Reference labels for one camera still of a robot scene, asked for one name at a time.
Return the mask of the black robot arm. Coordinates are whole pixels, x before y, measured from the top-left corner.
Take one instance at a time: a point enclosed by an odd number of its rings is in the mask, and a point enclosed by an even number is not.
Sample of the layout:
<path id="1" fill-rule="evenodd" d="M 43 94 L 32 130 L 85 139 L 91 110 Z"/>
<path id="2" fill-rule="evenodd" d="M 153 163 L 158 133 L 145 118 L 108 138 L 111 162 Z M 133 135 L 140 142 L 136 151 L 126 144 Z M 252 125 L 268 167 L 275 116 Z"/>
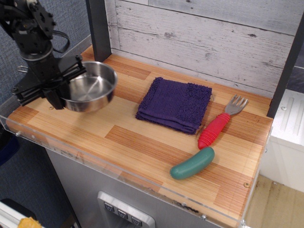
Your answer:
<path id="1" fill-rule="evenodd" d="M 38 0 L 2 0 L 0 24 L 28 65 L 25 76 L 12 88 L 12 94 L 21 105 L 41 97 L 55 109 L 64 109 L 64 98 L 70 98 L 70 81 L 86 68 L 80 55 L 54 57 L 56 49 L 51 40 L 54 36 L 68 36 L 54 29 L 53 15 Z"/>

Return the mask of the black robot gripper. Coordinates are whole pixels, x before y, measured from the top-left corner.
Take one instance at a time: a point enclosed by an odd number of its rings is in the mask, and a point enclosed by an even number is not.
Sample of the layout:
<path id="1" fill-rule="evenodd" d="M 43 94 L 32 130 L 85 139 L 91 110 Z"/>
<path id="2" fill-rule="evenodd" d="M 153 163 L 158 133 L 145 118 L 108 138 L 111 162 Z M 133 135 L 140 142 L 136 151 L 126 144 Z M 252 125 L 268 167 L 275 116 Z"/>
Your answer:
<path id="1" fill-rule="evenodd" d="M 86 71 L 81 55 L 56 58 L 49 53 L 21 54 L 21 57 L 28 64 L 28 71 L 12 89 L 12 94 L 17 97 L 19 103 L 44 91 L 45 98 L 56 110 L 64 109 L 58 88 Z"/>

